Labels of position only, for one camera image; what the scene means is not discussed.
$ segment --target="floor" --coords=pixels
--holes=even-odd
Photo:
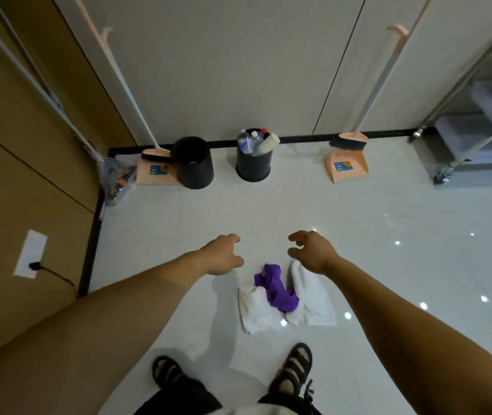
[[[469,166],[451,182],[430,176],[447,160],[436,137],[374,139],[366,178],[333,185],[327,143],[285,144],[256,184],[234,171],[235,150],[212,150],[215,180],[203,190],[136,186],[106,210],[90,290],[201,247],[219,234],[242,237],[245,265],[205,276],[188,292],[152,348],[101,410],[132,414],[155,391],[150,364],[162,353],[201,379],[223,405],[255,402],[291,346],[314,355],[315,405],[327,414],[413,414],[367,343],[339,290],[325,287],[337,328],[291,327],[246,334],[236,289],[264,263],[286,270],[288,234],[317,230],[339,253],[395,292],[426,307],[492,353],[492,167]]]

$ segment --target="white outlet plate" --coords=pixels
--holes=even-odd
[[[35,230],[29,230],[27,232],[27,237],[25,238],[25,243],[23,243],[18,263],[15,266],[14,275],[25,278],[36,277],[37,272],[29,268],[29,264],[32,262],[40,262],[47,239],[47,236]]]

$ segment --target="person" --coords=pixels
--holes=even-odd
[[[327,276],[342,291],[376,355],[415,412],[492,414],[491,354],[340,257],[318,233],[298,231],[289,239],[298,246],[289,249],[292,258]],[[106,286],[0,348],[0,414],[96,414],[158,337],[194,282],[206,273],[223,275],[243,265],[234,253],[238,241],[237,235],[219,236],[198,251]],[[303,400],[296,393],[311,364],[309,347],[298,344],[271,383],[267,403],[264,397],[245,412],[226,411],[217,409],[218,402],[210,394],[211,407],[193,406],[190,413],[317,413],[309,396]],[[174,399],[166,401],[172,413],[186,414],[177,408],[186,400],[180,395],[185,388],[188,393],[209,393],[167,356],[156,359],[153,375],[161,390],[149,402],[174,392]],[[296,402],[295,407],[288,398]],[[148,403],[139,409],[145,412],[168,413],[161,404]]]

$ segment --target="white towel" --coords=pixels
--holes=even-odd
[[[280,328],[286,325],[283,314],[267,301],[265,288],[238,289],[238,308],[241,311],[242,326],[250,335],[267,328]]]
[[[336,326],[336,314],[320,276],[305,269],[296,259],[290,274],[300,303],[296,310],[286,314],[286,320],[292,325],[304,322],[313,326]]]

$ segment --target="forearm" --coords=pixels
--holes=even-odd
[[[96,414],[194,282],[202,252],[106,286],[0,349],[0,413]]]
[[[491,354],[344,259],[326,275],[418,413],[492,413]]]

